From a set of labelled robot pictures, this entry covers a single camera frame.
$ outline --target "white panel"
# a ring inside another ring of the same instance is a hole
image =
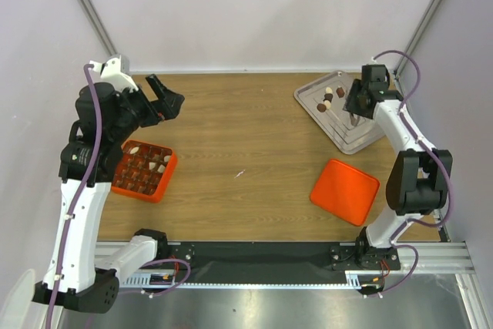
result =
[[[106,56],[76,0],[0,0],[0,306],[32,268],[41,280],[59,219],[59,156],[85,85]],[[33,318],[41,306],[31,304]],[[35,325],[27,320],[26,327]]]
[[[452,180],[457,204],[448,228],[465,240],[493,314],[493,2],[444,0],[418,45],[422,87],[411,111],[423,133],[454,157]],[[414,84],[404,71],[404,89]]]
[[[430,0],[92,1],[141,72],[357,69],[405,48]]]

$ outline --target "gray tray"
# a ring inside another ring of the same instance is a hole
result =
[[[337,148],[345,154],[354,154],[384,136],[384,132],[375,121],[352,116],[343,110],[353,80],[353,77],[347,73],[336,71],[294,92],[294,98],[332,139]],[[336,94],[339,86],[344,89],[342,98]],[[331,108],[322,113],[317,110],[317,104],[324,101],[327,87],[332,88],[334,97]]]

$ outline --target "empty orange tray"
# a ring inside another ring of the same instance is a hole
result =
[[[164,195],[178,158],[164,146],[129,140],[116,167],[111,190],[138,200],[157,203]]]
[[[331,159],[315,184],[310,200],[360,227],[367,219],[379,187],[380,182],[374,177]]]

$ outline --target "brown chocolate piece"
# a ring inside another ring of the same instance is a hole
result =
[[[327,107],[323,103],[318,103],[317,109],[318,109],[318,112],[324,113],[327,110]]]
[[[342,89],[342,86],[339,86],[336,89],[336,94],[339,98],[342,98],[346,93],[344,92],[344,89]]]

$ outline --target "purple cable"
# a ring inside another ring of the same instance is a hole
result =
[[[101,107],[99,106],[98,94],[96,92],[96,88],[94,86],[94,82],[92,82],[91,75],[89,74],[89,69],[94,68],[94,65],[87,64],[84,65],[84,74],[86,75],[87,84],[89,86],[89,91],[91,92],[92,101],[94,103],[94,111],[96,113],[96,138],[94,139],[94,148],[92,150],[91,159],[89,160],[89,164],[87,166],[86,172],[82,177],[82,180],[77,188],[74,197],[72,198],[72,202],[70,203],[69,209],[67,210],[67,215],[73,215],[75,205],[82,194],[82,191],[86,187],[89,176],[91,175],[92,169],[96,164],[96,158],[99,154],[99,145],[101,144],[101,135],[102,135],[102,117],[101,117]],[[59,246],[59,254],[56,260],[56,268],[55,275],[60,275],[62,273],[62,263],[63,263],[63,254],[65,253],[65,245],[67,244],[67,236],[69,235],[70,221],[72,219],[69,218],[65,220],[63,224],[62,237],[60,238],[60,246]],[[53,310],[55,308],[55,301],[57,293],[60,288],[60,280],[55,280],[53,284],[52,295],[49,299],[48,311],[46,313],[46,322],[45,329],[51,329],[52,326],[52,317]]]
[[[377,58],[379,58],[379,57],[381,57],[383,55],[391,54],[391,53],[402,55],[409,62],[411,62],[413,64],[413,66],[416,68],[416,75],[417,75],[417,77],[416,77],[416,84],[414,85],[413,89],[411,89],[411,91],[409,92],[409,94],[407,94],[402,99],[402,102],[399,105],[399,111],[401,111],[401,109],[404,108],[404,106],[405,106],[406,102],[409,100],[409,98],[416,92],[416,89],[418,88],[418,86],[419,86],[419,84],[421,82],[421,70],[419,69],[419,65],[414,60],[414,58],[412,58],[407,53],[401,52],[400,50],[393,50],[393,49],[392,50],[386,50],[385,52],[379,53],[375,57],[373,57],[373,60],[375,60],[375,59],[377,59]],[[399,280],[393,286],[391,286],[391,287],[383,290],[381,293],[386,293],[386,292],[388,292],[390,290],[393,290],[394,288],[400,286],[401,284],[403,284],[403,282],[405,282],[406,279],[408,279],[413,274],[413,272],[416,270],[416,267],[418,266],[419,253],[418,253],[418,250],[416,249],[416,247],[411,246],[410,244],[399,244],[399,245],[394,244],[395,238],[397,238],[397,236],[401,233],[401,231],[407,226],[407,223],[410,223],[410,222],[419,223],[420,225],[424,225],[426,227],[441,227],[442,225],[444,225],[448,221],[448,219],[450,218],[450,215],[451,215],[451,211],[454,208],[454,189],[452,187],[450,176],[448,175],[447,170],[445,169],[444,164],[433,153],[433,151],[431,150],[431,148],[429,148],[426,144],[424,144],[422,140],[419,140],[418,139],[418,134],[414,131],[413,127],[406,120],[406,117],[405,117],[405,115],[402,112],[399,113],[399,117],[401,118],[401,121],[404,124],[404,126],[406,126],[406,128],[409,130],[409,132],[411,133],[411,135],[413,136],[413,138],[417,141],[417,143],[419,144],[419,146],[434,160],[434,162],[437,164],[438,168],[440,169],[441,174],[445,178],[445,182],[447,184],[447,189],[448,189],[448,209],[447,209],[447,213],[445,214],[443,220],[441,220],[438,223],[425,223],[424,221],[421,221],[421,220],[418,220],[418,219],[412,219],[411,218],[411,219],[408,219],[406,222],[402,223],[394,231],[394,233],[391,235],[391,238],[390,238],[391,245],[393,245],[396,249],[399,249],[399,248],[409,248],[409,249],[413,250],[414,255],[416,257],[414,258],[414,262],[413,262],[413,264],[411,266],[411,269],[406,274],[406,276],[404,278],[402,278],[401,280]]]
[[[163,295],[168,294],[170,292],[173,292],[177,287],[179,287],[180,285],[182,285],[183,283],[186,282],[186,280],[189,278],[189,276],[190,276],[190,274],[192,272],[192,268],[190,267],[190,264],[188,262],[186,262],[185,260],[180,260],[178,258],[166,258],[164,260],[150,261],[147,264],[143,264],[142,267],[147,267],[147,266],[152,266],[152,265],[159,265],[159,264],[165,264],[165,263],[169,263],[169,262],[177,262],[179,264],[185,265],[185,267],[186,267],[185,277],[182,280],[180,280],[178,283],[176,283],[175,285],[173,285],[172,287],[169,287],[169,288],[167,288],[166,290],[164,290],[162,292],[153,294],[153,297],[160,297],[160,296],[163,296]],[[131,293],[142,293],[142,291],[141,290],[136,290],[136,289],[133,289],[133,290],[125,290],[123,292],[119,292],[118,295],[120,296],[120,295],[123,295],[123,294],[131,294]],[[89,316],[89,318],[86,321],[86,325],[84,325],[84,329],[89,329],[91,327],[93,321],[94,321],[94,315]]]

